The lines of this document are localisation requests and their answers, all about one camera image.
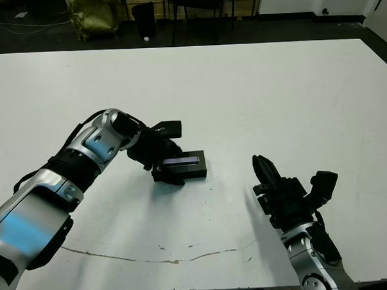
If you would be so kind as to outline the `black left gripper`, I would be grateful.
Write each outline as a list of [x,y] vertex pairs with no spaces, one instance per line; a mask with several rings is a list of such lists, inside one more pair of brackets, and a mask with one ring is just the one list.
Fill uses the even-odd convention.
[[[173,138],[180,138],[180,125],[156,125],[143,127],[137,142],[127,149],[127,155],[143,165],[147,171],[160,160],[172,158],[181,154],[182,149]],[[154,182],[164,182],[169,185],[184,186],[184,180],[174,173],[152,172]]]

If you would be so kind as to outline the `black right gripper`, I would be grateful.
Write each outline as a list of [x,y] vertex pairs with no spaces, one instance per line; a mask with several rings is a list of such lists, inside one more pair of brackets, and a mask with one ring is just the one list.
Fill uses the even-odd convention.
[[259,181],[254,193],[273,228],[291,230],[314,221],[304,201],[307,192],[298,178],[281,177],[273,162],[262,155],[252,156],[252,166]]

